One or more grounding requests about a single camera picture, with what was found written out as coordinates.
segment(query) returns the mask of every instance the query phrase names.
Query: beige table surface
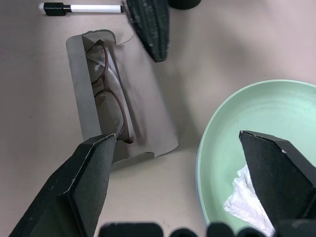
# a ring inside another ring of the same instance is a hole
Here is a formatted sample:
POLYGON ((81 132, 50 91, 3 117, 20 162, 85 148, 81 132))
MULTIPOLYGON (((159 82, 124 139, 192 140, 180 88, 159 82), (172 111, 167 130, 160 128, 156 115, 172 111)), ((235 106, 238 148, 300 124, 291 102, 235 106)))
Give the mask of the beige table surface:
MULTIPOLYGON (((102 28, 120 40, 132 34, 124 15, 48 18, 39 2, 5 0, 0 9, 0 236, 82 142, 66 39, 102 28)), ((204 234, 195 186, 202 133, 216 108, 248 84, 316 84, 315 8, 314 0, 202 0, 195 9, 170 11, 170 52, 159 83, 181 145, 112 173, 100 224, 155 221, 166 234, 181 226, 204 234)))

